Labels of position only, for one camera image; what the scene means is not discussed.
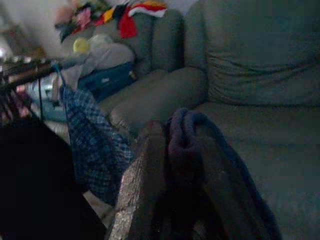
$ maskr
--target gray couch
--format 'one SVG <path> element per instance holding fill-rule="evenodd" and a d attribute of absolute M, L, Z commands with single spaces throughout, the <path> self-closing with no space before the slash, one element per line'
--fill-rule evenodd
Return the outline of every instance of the gray couch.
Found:
<path fill-rule="evenodd" d="M 69 56 L 73 53 L 73 44 L 77 38 L 89 39 L 97 34 L 108 34 L 115 42 L 129 46 L 134 52 L 133 70 L 138 80 L 100 103 L 106 116 L 122 100 L 139 95 L 151 83 L 184 65 L 184 19 L 178 11 L 169 9 L 162 18 L 138 13 L 133 19 L 137 28 L 135 37 L 121 39 L 117 22 L 112 20 L 70 35 L 61 44 L 64 54 Z M 46 124 L 69 142 L 68 127 L 65 123 L 46 121 Z"/>
<path fill-rule="evenodd" d="M 283 238 L 315 240 L 320 2 L 282 2 L 198 1 L 185 17 L 185 68 L 120 102 L 109 119 L 137 136 L 178 108 L 205 113 L 246 162 Z"/>

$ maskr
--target plaid shirt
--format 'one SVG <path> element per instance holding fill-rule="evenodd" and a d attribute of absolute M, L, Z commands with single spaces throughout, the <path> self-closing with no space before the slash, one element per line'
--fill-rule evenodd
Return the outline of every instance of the plaid shirt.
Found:
<path fill-rule="evenodd" d="M 117 203 L 122 175 L 134 159 L 127 140 L 106 121 L 91 93 L 60 88 L 75 179 L 102 201 Z"/>

